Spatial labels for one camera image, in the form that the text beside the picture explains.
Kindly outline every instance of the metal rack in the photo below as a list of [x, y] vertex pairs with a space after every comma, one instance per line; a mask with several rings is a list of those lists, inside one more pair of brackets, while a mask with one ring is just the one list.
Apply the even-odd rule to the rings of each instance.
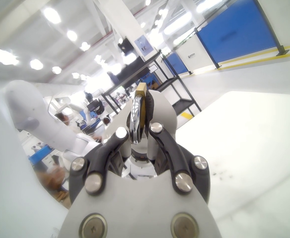
[[[176, 92], [176, 94], [179, 97], [179, 100], [173, 104], [173, 108], [175, 109], [175, 112], [178, 115], [180, 115], [182, 112], [184, 112], [185, 110], [188, 109], [188, 111], [190, 112], [190, 114], [192, 116], [194, 116], [193, 112], [189, 109], [189, 107], [191, 107], [192, 105], [196, 105], [196, 107], [198, 108], [198, 110], [201, 112], [201, 108], [199, 107], [199, 105], [197, 104], [196, 100], [193, 98], [193, 96], [191, 95], [191, 93], [189, 92], [188, 88], [186, 87], [186, 85], [184, 84], [184, 82], [181, 80], [181, 78], [179, 77], [179, 75], [177, 74], [176, 70], [174, 69], [174, 67], [170, 64], [170, 62], [168, 61], [168, 59], [165, 56], [162, 56], [164, 62], [169, 66], [170, 70], [172, 70], [173, 73], [173, 77], [168, 78], [168, 76], [166, 75], [166, 73], [163, 71], [162, 67], [157, 63], [156, 59], [157, 57], [160, 55], [160, 51], [155, 54], [152, 58], [150, 58], [149, 60], [147, 60], [145, 62], [145, 64], [142, 66], [142, 68], [140, 68], [139, 70], [137, 70], [133, 75], [129, 76], [127, 79], [125, 79], [124, 81], [122, 81], [121, 83], [113, 86], [112, 88], [110, 88], [109, 90], [107, 90], [106, 92], [104, 92], [103, 94], [101, 94], [103, 96], [103, 98], [107, 101], [107, 103], [109, 104], [109, 106], [113, 109], [113, 111], [118, 114], [118, 111], [116, 110], [116, 108], [111, 104], [111, 102], [108, 100], [107, 97], [110, 97], [111, 100], [116, 104], [116, 106], [118, 107], [119, 110], [121, 110], [120, 105], [114, 100], [114, 98], [111, 96], [111, 93], [114, 92], [118, 87], [120, 87], [121, 85], [123, 85], [124, 83], [128, 82], [129, 80], [131, 80], [133, 77], [135, 77], [139, 72], [141, 72], [142, 70], [144, 70], [144, 68], [148, 67], [151, 63], [155, 62], [155, 64], [157, 65], [158, 69], [162, 72], [162, 74], [165, 76], [166, 81], [164, 81], [157, 89], [156, 91], [162, 92], [164, 91], [166, 88], [168, 88], [169, 86], [171, 86], [174, 91]], [[187, 94], [189, 95], [190, 99], [185, 99], [183, 97], [180, 96], [180, 94], [178, 93], [177, 89], [174, 86], [174, 82], [179, 81], [180, 84], [182, 85], [182, 87], [185, 89], [185, 91], [187, 92]]]

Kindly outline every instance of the hair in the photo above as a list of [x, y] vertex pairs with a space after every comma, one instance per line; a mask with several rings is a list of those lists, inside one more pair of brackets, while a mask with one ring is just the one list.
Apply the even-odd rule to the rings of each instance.
[[54, 116], [56, 116], [61, 121], [65, 121], [65, 115], [63, 113], [56, 113]]

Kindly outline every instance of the blue partition wall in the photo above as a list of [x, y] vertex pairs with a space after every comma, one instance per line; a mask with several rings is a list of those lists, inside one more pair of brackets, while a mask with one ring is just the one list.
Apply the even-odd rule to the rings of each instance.
[[[180, 59], [178, 54], [172, 53], [171, 55], [169, 55], [167, 57], [167, 59], [170, 62], [170, 64], [172, 65], [172, 67], [175, 69], [177, 74], [182, 74], [182, 73], [188, 72], [186, 66], [184, 65], [184, 63], [182, 62], [182, 60]], [[171, 73], [173, 74], [174, 72], [169, 67], [169, 65], [166, 62], [165, 62], [165, 64], [167, 65], [167, 67], [171, 71]]]
[[275, 47], [253, 0], [238, 0], [199, 31], [216, 62]]

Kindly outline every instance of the floor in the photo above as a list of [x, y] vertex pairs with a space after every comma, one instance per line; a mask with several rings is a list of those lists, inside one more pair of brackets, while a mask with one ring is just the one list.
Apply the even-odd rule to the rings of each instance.
[[[290, 94], [290, 56], [224, 70], [196, 72], [183, 77], [183, 82], [202, 110], [230, 91]], [[168, 99], [172, 94], [171, 91], [165, 93]], [[187, 121], [182, 116], [179, 125]], [[290, 177], [255, 201], [216, 221], [223, 238], [290, 238]]]

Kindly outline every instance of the white table surface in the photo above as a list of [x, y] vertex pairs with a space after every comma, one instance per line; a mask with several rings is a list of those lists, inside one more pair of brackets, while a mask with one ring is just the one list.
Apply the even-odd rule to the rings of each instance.
[[221, 220], [290, 178], [290, 95], [229, 92], [179, 128], [176, 141], [207, 159], [209, 208]]

